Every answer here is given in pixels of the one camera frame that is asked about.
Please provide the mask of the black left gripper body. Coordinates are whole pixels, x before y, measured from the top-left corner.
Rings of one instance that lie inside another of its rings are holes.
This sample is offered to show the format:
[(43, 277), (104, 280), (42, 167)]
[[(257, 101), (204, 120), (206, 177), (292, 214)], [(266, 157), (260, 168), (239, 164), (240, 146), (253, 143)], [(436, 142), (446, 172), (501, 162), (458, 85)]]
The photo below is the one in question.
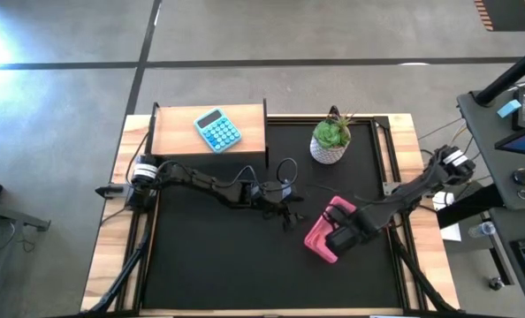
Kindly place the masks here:
[(252, 184), (249, 190), (250, 207), (265, 213), (278, 213), (286, 209), (289, 187), (279, 182)]

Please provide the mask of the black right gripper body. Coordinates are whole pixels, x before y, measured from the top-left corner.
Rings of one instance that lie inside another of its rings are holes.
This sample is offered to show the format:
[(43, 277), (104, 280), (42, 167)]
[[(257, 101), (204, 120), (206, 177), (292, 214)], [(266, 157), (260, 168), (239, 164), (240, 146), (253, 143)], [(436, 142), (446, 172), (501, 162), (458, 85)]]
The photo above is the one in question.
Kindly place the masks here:
[(325, 235), (325, 245), (334, 254), (344, 254), (356, 245), (370, 242), (378, 230), (367, 229), (356, 214), (333, 208), (325, 212), (325, 220), (332, 231)]

